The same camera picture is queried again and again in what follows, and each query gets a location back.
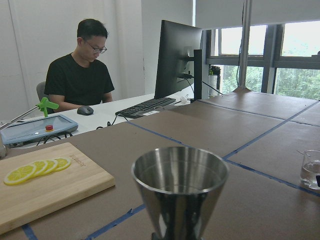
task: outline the black mouse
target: black mouse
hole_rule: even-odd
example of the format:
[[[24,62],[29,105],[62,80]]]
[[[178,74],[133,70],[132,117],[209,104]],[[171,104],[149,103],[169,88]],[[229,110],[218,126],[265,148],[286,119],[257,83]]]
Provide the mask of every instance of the black mouse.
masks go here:
[[[89,106],[81,106],[78,108],[76,113],[81,115],[91,115],[94,113],[94,110]]]

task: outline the short black hair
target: short black hair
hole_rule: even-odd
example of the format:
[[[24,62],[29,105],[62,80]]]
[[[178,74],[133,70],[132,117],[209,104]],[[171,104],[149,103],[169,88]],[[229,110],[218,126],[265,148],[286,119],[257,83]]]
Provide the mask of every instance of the short black hair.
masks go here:
[[[108,31],[106,27],[98,20],[88,18],[84,19],[78,24],[76,37],[89,40],[92,36],[102,36],[108,38]]]

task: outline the man's ear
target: man's ear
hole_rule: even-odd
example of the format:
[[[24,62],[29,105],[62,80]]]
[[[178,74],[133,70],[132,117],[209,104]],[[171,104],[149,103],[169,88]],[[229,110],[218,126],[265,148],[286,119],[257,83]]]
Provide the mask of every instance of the man's ear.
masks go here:
[[[76,42],[77,42],[78,46],[82,46],[85,43],[85,40],[79,36],[76,38]]]

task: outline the eyeglasses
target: eyeglasses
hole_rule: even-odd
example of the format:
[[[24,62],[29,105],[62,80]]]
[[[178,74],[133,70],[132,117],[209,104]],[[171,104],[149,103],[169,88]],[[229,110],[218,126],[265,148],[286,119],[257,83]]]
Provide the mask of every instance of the eyeglasses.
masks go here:
[[[98,47],[93,47],[90,45],[90,43],[88,43],[87,41],[85,41],[90,47],[92,47],[93,49],[93,53],[94,54],[97,54],[97,53],[100,53],[100,54],[103,54],[107,51],[107,48],[104,46],[103,48],[98,48]]]

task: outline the water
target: water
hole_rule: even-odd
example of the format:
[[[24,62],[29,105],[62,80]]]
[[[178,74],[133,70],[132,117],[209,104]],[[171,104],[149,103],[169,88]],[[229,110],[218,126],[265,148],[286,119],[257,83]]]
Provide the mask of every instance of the water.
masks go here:
[[[320,175],[320,160],[314,160],[302,166],[300,175],[301,182],[311,189],[320,190],[320,187],[317,183],[316,175]]]

